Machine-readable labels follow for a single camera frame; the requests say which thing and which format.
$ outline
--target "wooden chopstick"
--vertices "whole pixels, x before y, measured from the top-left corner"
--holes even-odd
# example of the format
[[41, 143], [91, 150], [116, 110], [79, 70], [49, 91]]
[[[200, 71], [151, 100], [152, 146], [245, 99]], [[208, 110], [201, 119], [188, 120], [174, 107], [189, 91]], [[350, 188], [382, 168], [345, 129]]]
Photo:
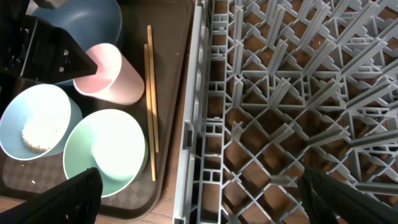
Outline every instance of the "wooden chopstick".
[[148, 132], [149, 132], [149, 152], [150, 152], [150, 166], [152, 168], [152, 180], [156, 181], [156, 162], [154, 149], [154, 126], [152, 119], [152, 99], [150, 90], [150, 73], [149, 73], [149, 54], [148, 45], [144, 44], [145, 57], [145, 89], [147, 93], [147, 116], [148, 116]]
[[149, 74], [150, 74], [150, 97], [152, 99], [152, 117], [154, 122], [155, 150], [159, 152], [159, 126], [157, 124], [157, 102], [154, 62], [154, 41], [152, 39], [152, 26], [147, 26], [148, 52], [149, 52]]

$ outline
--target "bowl rim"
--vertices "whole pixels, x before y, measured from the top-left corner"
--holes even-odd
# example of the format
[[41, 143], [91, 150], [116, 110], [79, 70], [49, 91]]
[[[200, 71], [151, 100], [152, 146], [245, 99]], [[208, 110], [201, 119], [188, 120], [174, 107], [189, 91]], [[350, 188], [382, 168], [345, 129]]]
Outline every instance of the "bowl rim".
[[76, 130], [87, 118], [89, 118], [90, 116], [93, 116], [94, 114], [98, 114], [98, 113], [104, 113], [104, 112], [107, 112], [107, 111], [115, 111], [115, 112], [117, 112], [117, 113], [126, 114], [126, 115], [128, 115], [135, 123], [137, 123], [137, 125], [138, 125], [138, 126], [140, 127], [140, 129], [141, 129], [141, 131], [140, 131], [139, 133], [141, 133], [141, 136], [142, 136], [142, 138], [144, 139], [145, 151], [144, 151], [144, 153], [143, 153], [143, 157], [142, 157], [142, 162], [141, 162], [140, 169], [137, 170], [137, 172], [131, 177], [131, 179], [130, 179], [125, 185], [123, 185], [120, 189], [118, 189], [117, 191], [112, 192], [112, 193], [107, 194], [107, 195], [102, 195], [102, 194], [101, 194], [101, 198], [105, 198], [105, 197], [109, 197], [109, 196], [112, 196], [112, 195], [114, 195], [114, 194], [117, 194], [117, 193], [119, 193], [120, 191], [124, 190], [128, 185], [130, 185], [131, 182], [132, 182], [133, 180], [135, 180], [136, 177], [137, 177], [137, 176], [140, 174], [140, 172], [142, 171], [143, 165], [144, 165], [144, 163], [145, 163], [145, 161], [146, 161], [145, 158], [147, 158], [147, 156], [148, 156], [148, 152], [147, 152], [147, 151], [148, 151], [148, 150], [147, 150], [147, 141], [146, 141], [146, 139], [145, 139], [144, 132], [142, 131], [141, 126], [139, 125], [139, 123], [137, 122], [137, 120], [136, 120], [133, 116], [131, 116], [129, 113], [127, 113], [127, 112], [125, 112], [125, 111], [117, 110], [117, 109], [104, 109], [104, 110], [95, 111], [94, 113], [91, 113], [91, 114], [89, 114], [88, 116], [86, 116], [85, 118], [83, 118], [83, 119], [73, 128], [73, 130], [72, 130], [71, 133], [69, 134], [69, 137], [68, 137], [68, 139], [67, 139], [67, 142], [65, 143], [65, 147], [64, 147], [64, 149], [63, 149], [63, 154], [62, 154], [62, 167], [63, 167], [63, 173], [65, 174], [65, 177], [66, 177], [67, 179], [72, 178], [72, 177], [69, 177], [69, 176], [68, 176], [67, 171], [66, 171], [66, 168], [65, 168], [65, 153], [66, 153], [66, 151], [67, 151], [68, 142], [69, 142], [69, 140], [70, 140], [72, 134], [73, 134], [73, 133], [75, 132], [75, 130]]
[[3, 117], [6, 114], [6, 111], [9, 110], [9, 107], [11, 106], [11, 104], [15, 103], [15, 101], [18, 99], [18, 96], [21, 96], [23, 93], [26, 93], [27, 91], [32, 91], [32, 89], [34, 89], [34, 88], [42, 88], [43, 86], [47, 86], [47, 87], [53, 88], [54, 90], [59, 91], [63, 96], [65, 96], [64, 100], [67, 100], [66, 102], [69, 105], [69, 107], [68, 107], [69, 118], [68, 118], [68, 121], [67, 121], [67, 125], [65, 126], [65, 129], [63, 129], [63, 135], [60, 137], [60, 139], [58, 140], [58, 143], [56, 145], [54, 145], [53, 148], [51, 148], [51, 149], [49, 149], [49, 150], [47, 150], [47, 151], [45, 151], [45, 152], [43, 152], [41, 154], [38, 154], [37, 156], [31, 157], [31, 158], [27, 158], [27, 159], [23, 159], [23, 158], [18, 158], [18, 157], [12, 156], [11, 154], [9, 154], [7, 152], [7, 150], [4, 149], [4, 147], [2, 145], [2, 142], [0, 141], [0, 147], [3, 150], [3, 152], [6, 153], [7, 156], [9, 156], [9, 157], [11, 157], [13, 159], [16, 159], [18, 161], [31, 161], [31, 160], [38, 159], [38, 158], [46, 155], [47, 153], [52, 151], [59, 144], [59, 142], [62, 140], [62, 138], [64, 138], [64, 136], [66, 134], [66, 131], [68, 130], [68, 127], [69, 127], [69, 124], [70, 124], [70, 120], [71, 120], [71, 116], [72, 116], [72, 104], [70, 102], [70, 99], [69, 99], [69, 96], [67, 95], [67, 93], [65, 93], [64, 90], [61, 89], [60, 87], [58, 87], [56, 85], [52, 85], [52, 84], [38, 84], [38, 85], [31, 86], [31, 87], [25, 89], [24, 91], [20, 92], [14, 99], [12, 99], [12, 101], [7, 105], [7, 108], [4, 110], [4, 112], [3, 112], [3, 114], [2, 114], [2, 116], [0, 118], [0, 128], [2, 126]]

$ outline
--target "rice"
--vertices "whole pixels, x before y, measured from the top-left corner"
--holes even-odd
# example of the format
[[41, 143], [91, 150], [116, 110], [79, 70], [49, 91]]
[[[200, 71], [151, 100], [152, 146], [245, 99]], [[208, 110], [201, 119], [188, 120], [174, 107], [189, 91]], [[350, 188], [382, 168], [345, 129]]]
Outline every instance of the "rice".
[[61, 122], [48, 116], [34, 116], [22, 130], [22, 139], [28, 149], [37, 153], [47, 152], [57, 145], [61, 133]]

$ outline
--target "dish rack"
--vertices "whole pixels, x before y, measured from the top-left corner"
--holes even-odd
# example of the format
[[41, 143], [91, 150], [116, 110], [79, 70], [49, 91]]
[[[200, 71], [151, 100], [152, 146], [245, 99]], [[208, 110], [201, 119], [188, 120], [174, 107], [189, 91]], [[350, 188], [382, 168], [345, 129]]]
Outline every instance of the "dish rack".
[[316, 167], [398, 205], [398, 2], [195, 5], [174, 223], [308, 223]]

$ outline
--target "plastic grid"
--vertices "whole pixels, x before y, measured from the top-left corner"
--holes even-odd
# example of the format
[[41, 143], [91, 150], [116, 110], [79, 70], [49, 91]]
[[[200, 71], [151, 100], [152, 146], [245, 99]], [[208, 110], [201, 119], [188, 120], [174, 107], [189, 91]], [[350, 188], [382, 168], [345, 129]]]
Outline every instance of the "plastic grid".
[[308, 222], [305, 166], [396, 206], [397, 11], [396, 0], [198, 2], [175, 223]]

